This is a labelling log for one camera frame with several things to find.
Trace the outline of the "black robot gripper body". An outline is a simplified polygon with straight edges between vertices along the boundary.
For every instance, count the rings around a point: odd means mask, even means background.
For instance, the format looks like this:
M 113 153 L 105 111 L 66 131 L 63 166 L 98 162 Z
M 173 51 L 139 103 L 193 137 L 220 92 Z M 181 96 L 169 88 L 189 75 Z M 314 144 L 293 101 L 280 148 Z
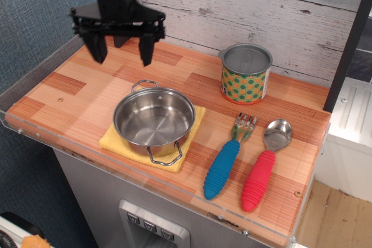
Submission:
M 137 0 L 96 0 L 69 10 L 73 29 L 89 48 L 104 48 L 104 36 L 140 37 L 144 45 L 165 37 L 165 14 Z

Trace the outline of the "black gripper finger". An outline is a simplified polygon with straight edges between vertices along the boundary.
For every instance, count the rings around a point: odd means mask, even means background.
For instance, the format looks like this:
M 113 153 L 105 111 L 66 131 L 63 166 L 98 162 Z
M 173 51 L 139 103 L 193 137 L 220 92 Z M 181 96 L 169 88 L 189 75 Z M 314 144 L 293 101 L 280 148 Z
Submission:
M 83 39 L 93 59 L 102 64 L 107 56 L 105 33 L 82 31 L 80 37 Z
M 151 64 L 154 44 L 154 36 L 152 34 L 144 34 L 139 39 L 139 51 L 145 67 Z

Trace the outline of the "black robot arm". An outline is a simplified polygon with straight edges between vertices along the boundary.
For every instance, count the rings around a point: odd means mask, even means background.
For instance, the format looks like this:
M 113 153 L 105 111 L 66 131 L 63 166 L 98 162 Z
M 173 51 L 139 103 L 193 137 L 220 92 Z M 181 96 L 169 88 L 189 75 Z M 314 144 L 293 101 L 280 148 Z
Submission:
M 93 59 L 103 63 L 107 56 L 105 37 L 112 35 L 120 44 L 131 37 L 139 38 L 144 66 L 151 64 L 154 44 L 165 38 L 166 15 L 147 8 L 137 0 L 97 0 L 96 3 L 72 8 L 73 30 L 88 48 Z

